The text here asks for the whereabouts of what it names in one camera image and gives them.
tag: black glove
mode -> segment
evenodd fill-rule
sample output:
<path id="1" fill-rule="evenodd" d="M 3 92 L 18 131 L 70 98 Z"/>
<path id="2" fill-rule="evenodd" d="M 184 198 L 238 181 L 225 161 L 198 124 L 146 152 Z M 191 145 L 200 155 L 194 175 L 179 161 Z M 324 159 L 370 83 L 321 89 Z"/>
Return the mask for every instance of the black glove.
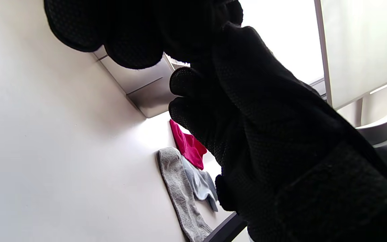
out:
<path id="1" fill-rule="evenodd" d="M 386 209 L 372 148 L 254 29 L 228 24 L 210 56 L 173 73 L 169 112 L 216 157 L 220 204 L 254 241 L 347 239 Z"/>
<path id="2" fill-rule="evenodd" d="M 227 21 L 243 21 L 238 0 L 44 0 L 44 9 L 62 43 L 83 52 L 104 45 L 130 69 L 154 66 L 163 52 L 198 61 Z"/>

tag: fabric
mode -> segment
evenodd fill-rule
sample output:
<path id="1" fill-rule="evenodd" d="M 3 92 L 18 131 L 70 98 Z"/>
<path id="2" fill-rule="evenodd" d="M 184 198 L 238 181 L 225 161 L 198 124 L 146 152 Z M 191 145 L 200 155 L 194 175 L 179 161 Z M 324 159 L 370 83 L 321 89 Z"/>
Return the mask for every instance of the fabric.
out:
<path id="1" fill-rule="evenodd" d="M 192 165 L 203 170 L 203 155 L 207 149 L 193 135 L 183 133 L 178 124 L 172 119 L 169 121 L 172 135 L 174 136 L 177 149 Z"/>
<path id="2" fill-rule="evenodd" d="M 180 152 L 174 147 L 159 150 L 158 165 L 183 233 L 190 242 L 203 242 L 212 229 L 195 206 L 194 193 L 184 172 Z"/>
<path id="3" fill-rule="evenodd" d="M 169 105 L 222 167 L 220 205 L 256 242 L 387 241 L 365 229 L 387 213 L 387 169 L 373 148 L 253 28 L 227 24 L 220 40 L 210 59 L 173 73 L 181 97 Z"/>
<path id="4" fill-rule="evenodd" d="M 185 63 L 199 60 L 226 21 L 243 21 L 234 0 L 44 0 L 44 9 L 62 43 L 83 52 L 104 46 L 130 69 L 154 66 L 164 52 Z"/>
<path id="5" fill-rule="evenodd" d="M 183 155 L 181 156 L 181 162 L 195 197 L 201 201 L 206 200 L 212 210 L 217 212 L 216 201 L 218 195 L 210 174 L 206 171 L 198 170 Z"/>

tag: frosted glass panel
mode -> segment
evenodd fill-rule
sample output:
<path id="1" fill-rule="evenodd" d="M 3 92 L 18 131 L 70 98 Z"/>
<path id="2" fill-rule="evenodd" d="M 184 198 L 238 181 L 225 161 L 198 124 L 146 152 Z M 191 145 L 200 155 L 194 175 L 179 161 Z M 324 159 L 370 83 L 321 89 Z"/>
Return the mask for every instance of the frosted glass panel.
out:
<path id="1" fill-rule="evenodd" d="M 387 83 L 387 0 L 322 0 L 332 106 Z"/>
<path id="2" fill-rule="evenodd" d="M 313 0 L 240 0 L 243 26 L 252 26 L 299 80 L 324 76 Z"/>

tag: gray cloth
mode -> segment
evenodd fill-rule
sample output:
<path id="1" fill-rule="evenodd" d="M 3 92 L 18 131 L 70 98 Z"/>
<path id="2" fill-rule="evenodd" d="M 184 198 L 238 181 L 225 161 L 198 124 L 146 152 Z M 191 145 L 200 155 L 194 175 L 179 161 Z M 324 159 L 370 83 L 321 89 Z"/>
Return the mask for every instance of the gray cloth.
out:
<path id="1" fill-rule="evenodd" d="M 201 201 L 206 200 L 213 211 L 217 212 L 216 201 L 218 195 L 210 174 L 206 171 L 198 170 L 183 155 L 181 156 L 181 162 L 195 197 Z"/>
<path id="2" fill-rule="evenodd" d="M 159 150 L 158 164 L 183 233 L 190 242 L 202 242 L 213 230 L 195 206 L 180 152 L 174 147 Z"/>

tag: pink towel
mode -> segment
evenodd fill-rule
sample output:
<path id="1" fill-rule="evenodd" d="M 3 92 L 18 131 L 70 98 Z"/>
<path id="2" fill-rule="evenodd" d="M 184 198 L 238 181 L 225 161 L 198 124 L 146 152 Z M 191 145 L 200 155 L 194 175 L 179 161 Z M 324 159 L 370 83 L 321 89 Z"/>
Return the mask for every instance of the pink towel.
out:
<path id="1" fill-rule="evenodd" d="M 178 124 L 170 119 L 172 135 L 174 136 L 177 149 L 192 165 L 202 170 L 204 169 L 203 155 L 207 149 L 193 135 L 183 133 Z"/>

